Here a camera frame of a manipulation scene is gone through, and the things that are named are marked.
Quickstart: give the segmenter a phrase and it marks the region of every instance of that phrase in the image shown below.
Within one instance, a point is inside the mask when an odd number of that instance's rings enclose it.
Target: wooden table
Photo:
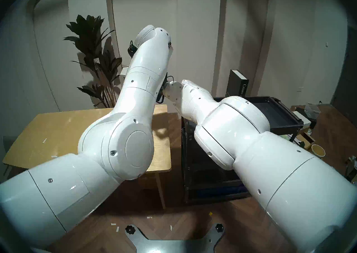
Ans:
[[[3,159],[4,164],[30,169],[68,153],[77,154],[79,138],[94,121],[112,108],[46,113],[37,115],[18,136]],[[171,170],[167,105],[155,105],[152,117],[154,157],[147,173],[154,173],[162,207],[165,209],[159,173]]]

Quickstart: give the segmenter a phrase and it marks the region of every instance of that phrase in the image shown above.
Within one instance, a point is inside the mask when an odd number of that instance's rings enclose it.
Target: table leg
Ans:
[[[162,193],[162,186],[161,186],[160,176],[159,176],[159,173],[158,173],[158,172],[155,173],[155,177],[156,177],[157,188],[159,189],[159,194],[160,194],[160,199],[161,199],[162,208],[163,208],[163,209],[166,209],[165,201],[163,200],[163,193]]]
[[[295,140],[295,138],[297,136],[297,133],[298,133],[298,131],[291,136],[291,138],[289,140],[290,142],[294,142],[294,140]]]

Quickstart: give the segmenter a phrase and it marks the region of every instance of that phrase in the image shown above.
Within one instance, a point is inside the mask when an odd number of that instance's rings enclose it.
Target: metal mounting plate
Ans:
[[[151,240],[147,239],[135,225],[128,225],[125,229],[126,236],[140,253],[213,253],[224,232],[222,224],[215,224],[202,239]]]

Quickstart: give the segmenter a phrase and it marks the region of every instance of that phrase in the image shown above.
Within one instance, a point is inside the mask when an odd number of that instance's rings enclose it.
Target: black tray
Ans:
[[[276,135],[297,133],[304,122],[290,111],[280,100],[270,96],[245,97],[268,119],[270,132]]]

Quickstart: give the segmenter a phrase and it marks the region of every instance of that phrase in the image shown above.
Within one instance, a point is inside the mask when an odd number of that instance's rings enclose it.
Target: book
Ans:
[[[239,71],[231,69],[228,78],[226,97],[241,96],[244,97],[248,88],[249,79],[247,79]]]

